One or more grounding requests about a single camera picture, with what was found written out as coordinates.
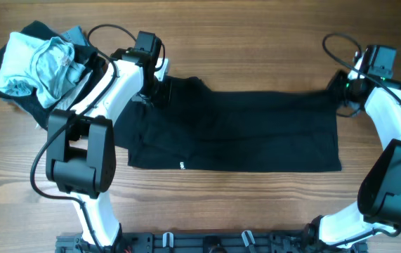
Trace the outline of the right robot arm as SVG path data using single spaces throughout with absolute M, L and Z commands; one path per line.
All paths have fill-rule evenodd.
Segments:
M 318 216 L 301 238 L 289 239 L 302 252 L 362 252 L 372 236 L 401 234 L 401 83 L 339 70 L 328 88 L 339 100 L 362 106 L 376 127 L 383 152 L 362 182 L 356 202 Z

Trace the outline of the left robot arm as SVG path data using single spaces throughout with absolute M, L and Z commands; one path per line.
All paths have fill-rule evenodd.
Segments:
M 116 169 L 113 125 L 139 96 L 145 73 L 135 61 L 116 60 L 71 110 L 56 110 L 49 118 L 46 176 L 73 203 L 82 225 L 81 234 L 73 237 L 73 251 L 125 248 L 108 192 Z

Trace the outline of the dark teal t-shirt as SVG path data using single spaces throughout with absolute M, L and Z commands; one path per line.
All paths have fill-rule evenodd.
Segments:
M 142 169 L 244 172 L 340 171 L 337 105 L 325 90 L 222 92 L 168 77 L 165 108 L 129 102 L 114 142 Z

